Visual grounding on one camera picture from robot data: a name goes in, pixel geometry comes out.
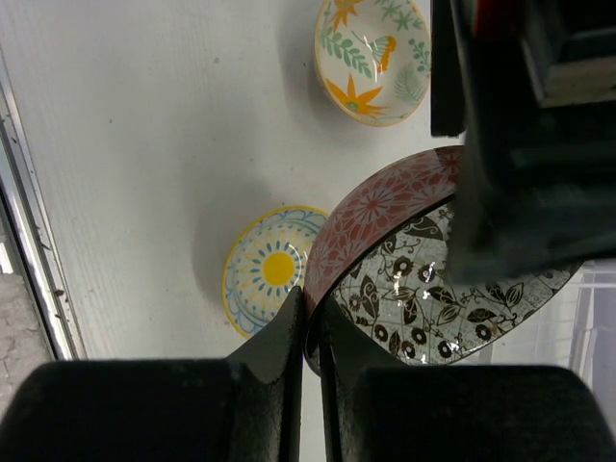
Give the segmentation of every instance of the metal frame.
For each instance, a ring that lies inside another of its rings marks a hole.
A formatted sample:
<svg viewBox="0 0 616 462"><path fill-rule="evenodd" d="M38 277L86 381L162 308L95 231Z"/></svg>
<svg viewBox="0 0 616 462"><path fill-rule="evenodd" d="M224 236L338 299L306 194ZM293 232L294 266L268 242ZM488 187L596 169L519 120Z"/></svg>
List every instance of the metal frame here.
<svg viewBox="0 0 616 462"><path fill-rule="evenodd" d="M0 51L0 184L23 263L23 277L58 359L86 359L86 349L45 211L39 181Z"/></svg>

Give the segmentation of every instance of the black and white floral bowl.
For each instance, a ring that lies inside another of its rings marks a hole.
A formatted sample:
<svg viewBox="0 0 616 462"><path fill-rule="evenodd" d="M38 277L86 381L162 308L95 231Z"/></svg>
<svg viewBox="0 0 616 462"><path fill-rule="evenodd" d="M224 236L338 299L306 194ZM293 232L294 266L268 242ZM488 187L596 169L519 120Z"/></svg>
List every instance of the black and white floral bowl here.
<svg viewBox="0 0 616 462"><path fill-rule="evenodd" d="M548 302L579 265L480 286L445 282L451 202L407 221L334 289L346 316L409 365L450 364L506 334Z"/></svg>

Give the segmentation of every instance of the ceramic bowl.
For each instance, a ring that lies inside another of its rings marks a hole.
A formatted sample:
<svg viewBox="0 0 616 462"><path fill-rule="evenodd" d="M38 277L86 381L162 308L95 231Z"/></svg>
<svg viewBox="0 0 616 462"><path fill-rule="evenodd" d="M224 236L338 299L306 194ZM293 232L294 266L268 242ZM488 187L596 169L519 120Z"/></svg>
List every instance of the ceramic bowl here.
<svg viewBox="0 0 616 462"><path fill-rule="evenodd" d="M569 280L570 270L554 270L482 287L445 284L449 203L462 149L437 148L391 164L334 209L304 281L305 355L314 371L313 324L327 296L399 359L446 364L511 330Z"/></svg>
<svg viewBox="0 0 616 462"><path fill-rule="evenodd" d="M325 0L315 31L318 77L349 116L373 126L401 122L430 79L430 35L410 0Z"/></svg>
<svg viewBox="0 0 616 462"><path fill-rule="evenodd" d="M548 302L579 265L476 286L445 282L450 203L388 234L333 296L364 333L408 365L444 365L494 342Z"/></svg>
<svg viewBox="0 0 616 462"><path fill-rule="evenodd" d="M326 218L312 207L277 209L255 220L233 244L222 272L222 305L240 334L261 330L291 288L302 283Z"/></svg>

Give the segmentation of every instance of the orange flower design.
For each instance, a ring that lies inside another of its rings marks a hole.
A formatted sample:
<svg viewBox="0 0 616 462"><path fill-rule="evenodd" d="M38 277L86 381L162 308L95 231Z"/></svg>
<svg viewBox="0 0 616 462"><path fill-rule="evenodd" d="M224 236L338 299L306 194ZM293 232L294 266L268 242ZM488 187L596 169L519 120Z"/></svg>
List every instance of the orange flower design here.
<svg viewBox="0 0 616 462"><path fill-rule="evenodd" d="M353 111L356 114L361 114L362 116L374 118L376 118L376 116L383 116L383 113L381 113L380 110L386 109L386 106L372 106L368 104L375 99L379 93L381 93L383 87L368 90L365 93L356 95L355 82L353 81L353 76L351 74L348 74L346 93L340 90L336 84L329 80L327 80L327 87L336 99L338 99L338 101L340 101L350 111Z"/></svg>
<svg viewBox="0 0 616 462"><path fill-rule="evenodd" d="M347 25L347 15L349 13L357 15L355 5L362 0L335 0L336 12L334 13L334 32L338 29L340 21Z"/></svg>

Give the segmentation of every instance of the red patterned bowl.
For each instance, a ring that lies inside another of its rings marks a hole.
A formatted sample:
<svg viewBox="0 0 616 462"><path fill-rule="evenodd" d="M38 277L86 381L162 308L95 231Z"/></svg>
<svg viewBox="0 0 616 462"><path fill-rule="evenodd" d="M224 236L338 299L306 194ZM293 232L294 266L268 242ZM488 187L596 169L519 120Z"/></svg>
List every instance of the red patterned bowl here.
<svg viewBox="0 0 616 462"><path fill-rule="evenodd" d="M463 146L439 147L395 162L355 188L329 216L304 278L309 320L304 354L313 370L318 370L318 358L311 331L321 302L392 231L450 200L462 151Z"/></svg>

